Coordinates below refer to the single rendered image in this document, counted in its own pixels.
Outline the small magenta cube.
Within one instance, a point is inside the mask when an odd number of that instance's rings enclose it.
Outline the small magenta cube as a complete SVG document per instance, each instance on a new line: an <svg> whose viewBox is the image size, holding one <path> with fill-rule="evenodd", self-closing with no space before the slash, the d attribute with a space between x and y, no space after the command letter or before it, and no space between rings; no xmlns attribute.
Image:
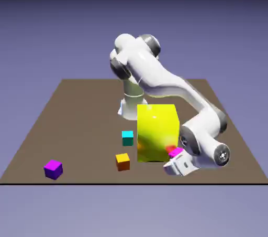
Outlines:
<svg viewBox="0 0 268 237"><path fill-rule="evenodd" d="M178 154L180 154L184 149L181 147L173 147L170 148L168 155L170 158L176 157Z"/></svg>

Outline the small purple cube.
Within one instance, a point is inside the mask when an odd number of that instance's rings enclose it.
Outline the small purple cube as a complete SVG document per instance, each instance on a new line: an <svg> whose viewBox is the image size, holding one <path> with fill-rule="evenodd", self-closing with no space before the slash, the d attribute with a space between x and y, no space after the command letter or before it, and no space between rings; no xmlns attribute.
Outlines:
<svg viewBox="0 0 268 237"><path fill-rule="evenodd" d="M43 169L45 176L52 180L57 180L63 174L63 165L60 161L50 160Z"/></svg>

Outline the large yellow box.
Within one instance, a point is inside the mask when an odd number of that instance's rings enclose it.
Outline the large yellow box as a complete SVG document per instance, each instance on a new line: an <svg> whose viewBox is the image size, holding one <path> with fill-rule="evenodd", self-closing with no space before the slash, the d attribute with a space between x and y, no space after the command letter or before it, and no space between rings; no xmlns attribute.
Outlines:
<svg viewBox="0 0 268 237"><path fill-rule="evenodd" d="M174 104L140 104L137 107L138 162L167 162L168 146L177 146L180 121Z"/></svg>

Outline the small cyan cube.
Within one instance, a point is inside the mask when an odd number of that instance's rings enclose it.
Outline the small cyan cube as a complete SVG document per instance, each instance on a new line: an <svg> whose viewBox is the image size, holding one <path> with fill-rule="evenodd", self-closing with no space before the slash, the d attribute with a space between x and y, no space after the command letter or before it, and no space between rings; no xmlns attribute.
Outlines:
<svg viewBox="0 0 268 237"><path fill-rule="evenodd" d="M123 146L133 146L133 131L122 131L122 145Z"/></svg>

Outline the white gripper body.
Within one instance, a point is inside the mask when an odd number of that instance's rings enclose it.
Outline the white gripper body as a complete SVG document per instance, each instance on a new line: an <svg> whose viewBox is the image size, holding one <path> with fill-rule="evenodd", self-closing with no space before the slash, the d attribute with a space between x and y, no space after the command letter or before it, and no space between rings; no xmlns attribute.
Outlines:
<svg viewBox="0 0 268 237"><path fill-rule="evenodd" d="M192 163L192 159L192 155L186 151L182 151L163 166L164 171L168 175L187 176L188 174L199 170L199 168Z"/></svg>

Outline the small orange cube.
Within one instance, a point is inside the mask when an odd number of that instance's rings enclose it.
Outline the small orange cube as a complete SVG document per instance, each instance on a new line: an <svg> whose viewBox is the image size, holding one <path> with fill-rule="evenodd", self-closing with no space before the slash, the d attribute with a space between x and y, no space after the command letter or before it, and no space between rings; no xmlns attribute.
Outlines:
<svg viewBox="0 0 268 237"><path fill-rule="evenodd" d="M130 158L127 153L117 154L115 157L118 171L130 169Z"/></svg>

